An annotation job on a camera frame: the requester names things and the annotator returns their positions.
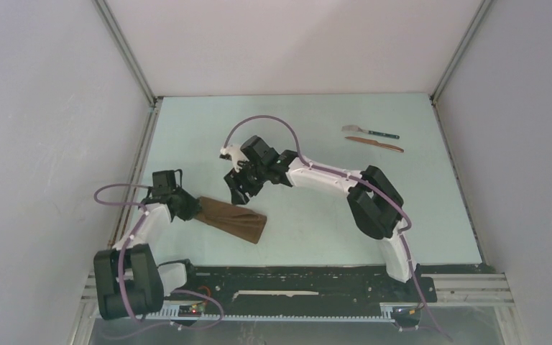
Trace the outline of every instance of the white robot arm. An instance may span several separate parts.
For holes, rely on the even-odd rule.
[[[304,157],[309,162],[310,166],[307,166],[297,152],[285,150],[279,154],[257,136],[251,137],[243,145],[222,148],[221,158],[231,160],[234,165],[224,178],[234,205],[248,203],[249,198],[258,194],[266,181],[290,187],[311,188],[346,198],[359,229],[367,236],[378,239],[388,275],[400,282],[407,282],[411,278],[408,254],[402,241],[404,234],[399,232],[407,226],[405,219],[379,196],[371,195],[369,190],[355,181],[366,180],[394,201],[398,201],[401,206],[403,199],[381,170],[372,166],[365,171],[344,170]]]
[[[164,297],[187,282],[189,260],[158,266],[150,247],[155,247],[162,232],[175,217],[188,221],[200,211],[200,202],[177,184],[174,170],[153,173],[153,187],[141,202],[146,209],[144,221],[134,233],[130,227],[111,249],[94,256],[94,275],[98,308],[103,319],[129,316],[123,302],[118,274],[118,260],[123,255],[126,301],[137,314],[147,314],[162,308]]]

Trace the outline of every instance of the metal frame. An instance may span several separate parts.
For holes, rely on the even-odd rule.
[[[436,103],[441,97],[441,94],[443,93],[443,90],[445,89],[447,83],[449,82],[449,79],[451,78],[452,73],[455,71],[456,67],[458,67],[458,64],[460,63],[460,59],[462,59],[462,57],[464,56],[466,49],[471,44],[473,37],[475,37],[477,30],[481,27],[483,21],[486,18],[486,15],[488,14],[489,10],[492,8],[492,5],[494,2],[495,0],[482,0],[481,4],[479,5],[479,8],[477,8],[477,12],[475,12],[475,16],[473,17],[473,20],[471,20],[469,27],[466,29],[466,32],[464,33],[462,40],[460,41],[460,43],[458,44],[458,47],[456,48],[456,51],[454,52],[454,56],[451,57],[451,60],[446,70],[443,72],[441,79],[439,79],[439,82],[435,87],[435,91],[433,91],[431,95],[431,98],[433,99],[434,103]]]
[[[142,140],[139,143],[139,147],[135,156],[134,164],[132,171],[130,172],[130,183],[138,183],[139,179],[142,177],[143,169],[147,161],[147,156],[151,144],[153,134],[155,132],[155,126],[157,123],[157,117],[159,116],[160,107],[162,105],[162,100],[157,99],[149,84],[144,77],[141,68],[138,66],[138,62],[134,58],[130,46],[128,45],[125,37],[121,33],[121,29],[117,24],[106,0],[93,0],[96,5],[97,11],[103,17],[110,33],[113,35],[113,38],[116,41],[116,44],[122,53],[122,57],[126,61],[126,64],[130,67],[131,71],[134,74],[134,77],[137,79],[139,85],[141,86],[147,100],[152,105],[152,111],[147,117],[147,122],[143,129]],[[443,132],[441,126],[441,121],[438,115],[438,108],[436,102],[441,96],[446,84],[448,83],[451,74],[456,69],[461,57],[466,52],[466,49],[469,46],[469,43],[475,36],[477,29],[480,24],[484,21],[486,14],[491,8],[494,0],[484,0],[475,14],[472,22],[469,25],[468,30],[466,31],[462,41],[460,42],[454,56],[452,57],[450,63],[448,64],[447,69],[445,70],[443,76],[441,77],[438,85],[436,86],[435,91],[433,92],[431,98],[433,100],[433,106],[435,109],[435,115],[438,120],[438,124],[443,135],[443,141],[446,145],[446,149],[449,151],[449,146],[447,142],[446,135]],[[450,155],[452,168],[458,179],[456,172],[456,166]],[[462,187],[459,182],[459,189],[462,193],[463,200],[466,206],[466,199],[462,191]],[[126,201],[133,201],[136,197],[136,188],[129,188],[124,194],[124,199]],[[113,236],[109,245],[113,241],[117,240],[121,234],[123,234],[124,229],[126,228],[128,222],[131,220],[131,209],[128,207],[122,207],[115,226]],[[481,251],[481,241],[478,237],[479,248]],[[431,303],[432,305],[441,306],[441,307],[459,307],[459,306],[470,306],[470,307],[493,307],[497,316],[497,321],[500,326],[502,340],[504,345],[522,345],[526,344],[525,337],[522,333],[523,327],[521,326],[520,319],[515,309],[515,304],[509,285],[507,283],[507,278],[504,274],[427,274],[425,276],[432,277],[435,283],[435,289],[437,292],[437,302]],[[339,320],[339,319],[322,319],[314,318],[305,320],[304,318],[296,318],[294,320],[283,318],[281,321],[352,321],[352,322],[385,322],[389,321],[388,310],[393,306],[404,306],[402,303],[381,303],[380,306],[382,310],[385,311],[385,314],[382,318],[376,317],[371,318],[352,318],[350,320]],[[176,309],[176,304],[170,301],[165,302],[165,307],[161,313],[156,313],[155,315],[148,316],[148,318],[161,318],[169,319],[173,314],[173,311]],[[69,339],[67,344],[69,345],[87,345],[90,342],[91,334],[94,326],[94,321],[98,315],[98,304],[96,302],[96,285],[94,282],[94,276],[91,272],[88,276],[83,295],[81,297],[80,305],[78,312],[75,315],[75,323],[73,329],[70,332]],[[240,316],[227,316],[226,320],[233,321],[243,321],[240,319]],[[249,320],[256,321],[257,317],[252,316]],[[276,318],[266,318],[268,321],[277,321]]]
[[[126,62],[126,65],[128,65],[128,68],[130,68],[134,79],[137,80],[145,97],[147,97],[149,105],[154,106],[156,101],[155,94],[153,94],[153,91],[151,90],[151,87],[149,86],[149,83],[147,82],[147,79],[145,78],[144,73],[140,68],[139,62],[134,57],[134,54],[132,53],[132,49],[130,48],[128,41],[126,40],[126,37],[121,32],[121,28],[115,20],[115,16],[111,11],[111,7],[109,7],[109,4],[107,4],[106,0],[92,0],[92,2],[96,6],[96,11],[98,11],[98,14],[100,14],[101,18],[103,19],[107,30],[111,33],[111,36],[115,41],[115,45],[121,53],[121,57]]]

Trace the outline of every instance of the wooden utensil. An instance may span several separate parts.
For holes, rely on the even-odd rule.
[[[383,144],[381,142],[378,142],[377,140],[365,139],[365,138],[359,138],[359,137],[346,137],[346,139],[352,140],[354,142],[362,142],[363,144],[370,144],[370,145],[374,145],[374,146],[377,146],[377,147],[383,147],[385,149],[389,149],[389,150],[396,151],[396,152],[403,153],[405,151],[404,149],[402,149],[398,146],[390,145],[390,144]]]

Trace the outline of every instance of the white panel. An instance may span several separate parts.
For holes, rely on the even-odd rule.
[[[487,258],[552,344],[552,1],[496,1],[440,110]]]
[[[162,96],[430,93],[481,0],[109,1]]]
[[[91,1],[0,1],[0,344],[66,341],[147,110]]]

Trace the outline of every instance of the brown cloth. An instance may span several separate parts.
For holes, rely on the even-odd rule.
[[[198,200],[202,211],[195,215],[195,219],[253,244],[259,242],[267,221],[266,216],[204,196]]]

